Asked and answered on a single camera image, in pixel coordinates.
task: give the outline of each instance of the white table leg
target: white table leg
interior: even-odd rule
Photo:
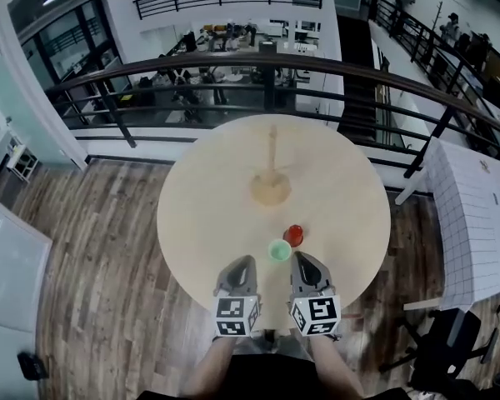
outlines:
[[[427,172],[425,167],[423,167],[420,172],[414,173],[403,191],[400,192],[400,194],[398,194],[398,196],[394,199],[395,204],[401,206],[402,203],[408,200],[409,196],[413,194],[413,191],[415,191],[418,184],[426,177],[426,174]]]
[[[441,297],[435,297],[434,299],[427,299],[426,301],[410,302],[403,304],[403,311],[411,310],[422,310],[424,308],[437,308],[441,305]]]

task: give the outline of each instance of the red object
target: red object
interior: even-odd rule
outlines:
[[[291,248],[300,246],[303,242],[303,229],[299,225],[291,225],[283,233],[283,240],[291,245]]]

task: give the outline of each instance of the staircase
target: staircase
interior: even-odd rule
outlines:
[[[368,22],[350,17],[337,16],[339,36],[341,38],[342,60],[345,63],[374,68],[373,45]],[[358,77],[344,77],[344,94],[347,97],[375,101],[376,83]],[[345,126],[339,123],[337,131],[348,139],[357,142],[376,141],[376,110],[362,104],[346,102],[342,120],[362,123],[362,127]]]

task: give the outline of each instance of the mint green cup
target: mint green cup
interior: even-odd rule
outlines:
[[[268,257],[277,263],[287,261],[291,257],[292,251],[291,245],[281,238],[272,240],[268,245]]]

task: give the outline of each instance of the wooden floor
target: wooden floor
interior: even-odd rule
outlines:
[[[156,208],[169,170],[107,161],[92,162],[85,173],[41,168],[14,201],[12,210],[53,240],[37,324],[37,353],[50,373],[42,398],[134,399],[144,389],[176,395],[207,350],[208,312],[179,287],[158,244]],[[411,344],[394,320],[402,304],[436,297],[443,286],[433,200],[411,197],[391,212],[382,268],[344,310],[362,317],[341,322],[337,343],[367,395],[405,385],[407,365],[378,373]],[[478,346],[494,328],[499,303],[500,295],[474,306],[483,321]],[[429,327],[424,312],[407,318]],[[494,360],[471,360],[462,377],[487,387],[498,371],[500,338]]]

